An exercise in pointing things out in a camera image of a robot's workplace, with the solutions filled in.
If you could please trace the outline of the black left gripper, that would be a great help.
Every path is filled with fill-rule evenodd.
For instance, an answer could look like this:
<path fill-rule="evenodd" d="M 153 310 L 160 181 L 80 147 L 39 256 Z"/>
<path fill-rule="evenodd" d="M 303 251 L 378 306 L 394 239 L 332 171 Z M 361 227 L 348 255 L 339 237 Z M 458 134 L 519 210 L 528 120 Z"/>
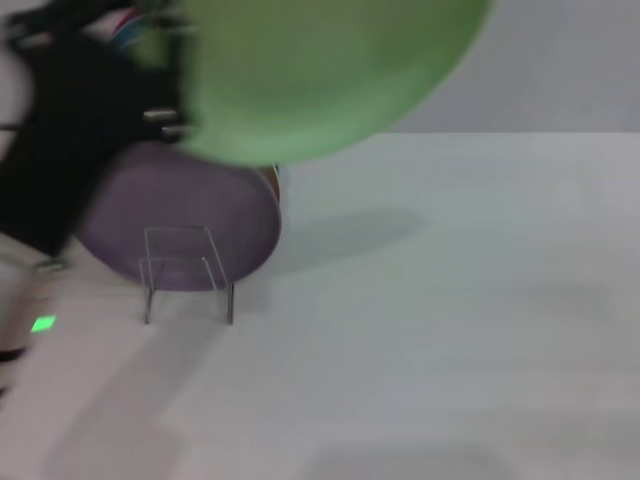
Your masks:
<path fill-rule="evenodd" d="M 4 41 L 27 71 L 32 99 L 1 162 L 1 231 L 57 256 L 120 152 L 194 133 L 175 60 L 144 68 L 88 25 L 116 10 L 149 13 L 164 1 L 46 1 L 4 17 Z M 40 34 L 39 46 L 23 42 Z"/>

